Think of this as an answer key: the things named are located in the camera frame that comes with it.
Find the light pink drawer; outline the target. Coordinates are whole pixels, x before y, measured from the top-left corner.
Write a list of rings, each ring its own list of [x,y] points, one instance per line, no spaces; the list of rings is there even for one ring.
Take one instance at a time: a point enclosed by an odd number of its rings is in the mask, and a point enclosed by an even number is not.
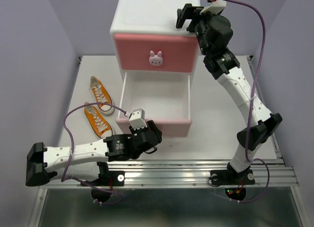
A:
[[[128,112],[143,109],[163,136],[186,137],[192,119],[190,75],[171,72],[127,71],[119,107]]]

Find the orange canvas sneaker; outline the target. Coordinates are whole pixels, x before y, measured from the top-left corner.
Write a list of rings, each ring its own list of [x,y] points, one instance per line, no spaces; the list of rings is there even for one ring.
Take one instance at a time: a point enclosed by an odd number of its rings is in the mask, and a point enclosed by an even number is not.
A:
[[[88,102],[85,102],[84,105],[84,114],[94,133],[101,139],[105,139],[114,135],[113,128],[104,119],[96,107],[93,105],[88,105]]]
[[[90,77],[90,88],[98,104],[100,112],[104,115],[110,115],[114,112],[114,101],[104,85],[95,76]]]

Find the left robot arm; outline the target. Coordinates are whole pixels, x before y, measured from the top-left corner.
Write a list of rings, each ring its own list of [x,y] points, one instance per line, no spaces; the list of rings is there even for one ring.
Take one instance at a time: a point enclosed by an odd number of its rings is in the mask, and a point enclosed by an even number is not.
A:
[[[152,120],[147,122],[147,127],[130,131],[130,134],[117,134],[73,148],[35,143],[26,156],[26,186],[41,186],[62,178],[107,185],[108,162],[138,159],[148,150],[156,151],[162,142],[162,132]]]

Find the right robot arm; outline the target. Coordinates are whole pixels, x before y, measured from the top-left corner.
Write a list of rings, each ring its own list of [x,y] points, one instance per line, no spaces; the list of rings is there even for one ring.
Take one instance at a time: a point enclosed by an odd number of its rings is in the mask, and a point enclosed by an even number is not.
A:
[[[237,183],[282,117],[262,103],[246,80],[240,62],[228,49],[233,30],[230,21],[221,15],[224,8],[216,2],[209,7],[187,3],[177,10],[176,28],[182,28],[186,20],[191,21],[186,30],[195,33],[206,69],[228,92],[245,119],[247,127],[236,135],[239,145],[226,170],[226,179]]]

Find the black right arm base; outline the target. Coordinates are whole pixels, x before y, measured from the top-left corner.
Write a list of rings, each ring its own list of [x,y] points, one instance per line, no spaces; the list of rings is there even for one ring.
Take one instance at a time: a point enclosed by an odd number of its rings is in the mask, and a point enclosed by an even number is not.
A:
[[[211,170],[207,179],[212,187],[227,186],[226,196],[232,201],[241,202],[246,197],[246,185],[254,185],[255,177],[249,168],[237,173],[230,165],[225,170]]]

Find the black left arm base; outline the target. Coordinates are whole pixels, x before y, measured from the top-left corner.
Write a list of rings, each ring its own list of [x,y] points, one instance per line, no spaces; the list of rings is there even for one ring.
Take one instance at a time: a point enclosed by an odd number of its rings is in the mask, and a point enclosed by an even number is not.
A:
[[[97,163],[99,174],[94,181],[83,181],[80,185],[91,188],[91,198],[93,203],[104,205],[118,204],[123,201],[124,196],[113,190],[113,187],[122,187],[125,182],[124,171],[110,171],[108,164],[104,162]]]

